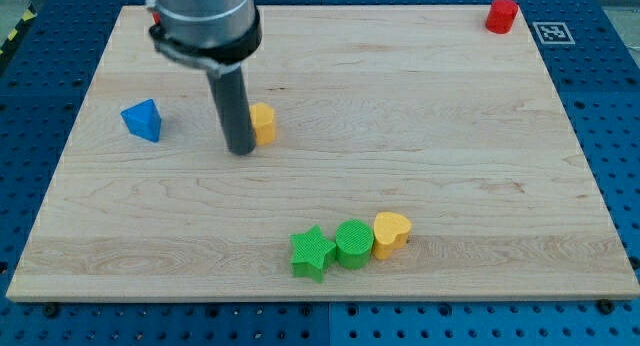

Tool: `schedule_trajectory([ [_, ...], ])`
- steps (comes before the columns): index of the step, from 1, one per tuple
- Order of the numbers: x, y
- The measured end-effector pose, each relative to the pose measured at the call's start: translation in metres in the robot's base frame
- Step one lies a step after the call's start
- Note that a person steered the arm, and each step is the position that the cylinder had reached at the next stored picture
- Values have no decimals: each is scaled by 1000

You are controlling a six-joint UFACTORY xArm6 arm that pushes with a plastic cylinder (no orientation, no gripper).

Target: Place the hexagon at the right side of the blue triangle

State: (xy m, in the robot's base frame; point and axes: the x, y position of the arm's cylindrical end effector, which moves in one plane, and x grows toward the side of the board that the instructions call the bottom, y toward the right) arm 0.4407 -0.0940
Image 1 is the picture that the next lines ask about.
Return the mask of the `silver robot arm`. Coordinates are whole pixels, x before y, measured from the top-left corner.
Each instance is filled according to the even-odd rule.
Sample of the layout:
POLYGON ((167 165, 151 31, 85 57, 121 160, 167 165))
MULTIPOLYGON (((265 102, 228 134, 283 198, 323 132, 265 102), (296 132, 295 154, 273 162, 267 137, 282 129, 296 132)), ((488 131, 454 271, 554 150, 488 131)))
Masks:
POLYGON ((155 50, 206 74, 228 150, 247 155, 256 146, 242 62, 262 40, 254 0, 145 0, 154 17, 155 50))

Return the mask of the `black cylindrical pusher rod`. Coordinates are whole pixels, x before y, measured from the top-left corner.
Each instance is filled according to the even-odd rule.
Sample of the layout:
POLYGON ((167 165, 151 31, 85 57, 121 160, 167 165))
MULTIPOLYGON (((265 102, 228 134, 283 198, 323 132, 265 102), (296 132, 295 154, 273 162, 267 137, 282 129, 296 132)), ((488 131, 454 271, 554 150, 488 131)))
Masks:
POLYGON ((235 155, 250 154, 256 140, 242 68, 207 78, 228 150, 235 155))

